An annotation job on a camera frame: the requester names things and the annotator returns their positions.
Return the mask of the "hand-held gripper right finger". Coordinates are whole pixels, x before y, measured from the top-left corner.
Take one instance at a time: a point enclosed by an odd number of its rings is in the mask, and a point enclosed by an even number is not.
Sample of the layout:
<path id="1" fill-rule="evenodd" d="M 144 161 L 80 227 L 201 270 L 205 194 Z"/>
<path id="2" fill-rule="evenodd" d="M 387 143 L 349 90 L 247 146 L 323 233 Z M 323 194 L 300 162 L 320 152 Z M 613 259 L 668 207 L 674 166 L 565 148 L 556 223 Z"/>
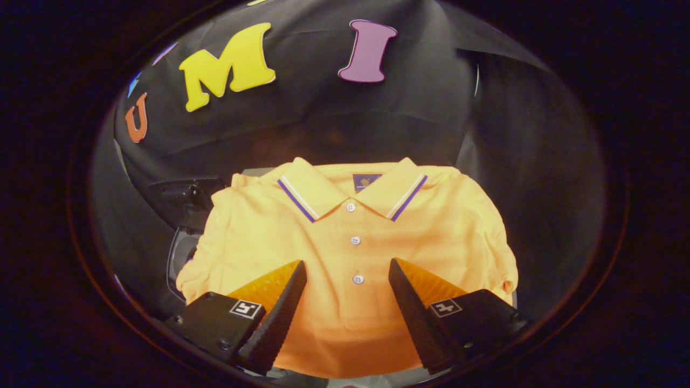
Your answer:
<path id="1" fill-rule="evenodd" d="M 528 317 L 490 290 L 468 292 L 406 260 L 390 260 L 388 278 L 429 373 L 475 364 L 532 326 Z"/>

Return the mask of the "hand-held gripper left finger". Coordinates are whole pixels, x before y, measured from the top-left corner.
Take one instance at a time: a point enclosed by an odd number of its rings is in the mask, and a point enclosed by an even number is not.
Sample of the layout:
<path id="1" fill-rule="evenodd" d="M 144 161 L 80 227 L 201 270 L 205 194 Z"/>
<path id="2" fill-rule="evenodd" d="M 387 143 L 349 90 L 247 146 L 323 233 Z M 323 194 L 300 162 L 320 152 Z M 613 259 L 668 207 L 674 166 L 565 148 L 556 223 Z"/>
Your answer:
<path id="1" fill-rule="evenodd" d="M 165 326 L 222 363 L 266 374 L 284 344 L 306 283 L 306 266 L 296 260 L 229 294 L 204 293 Z"/>

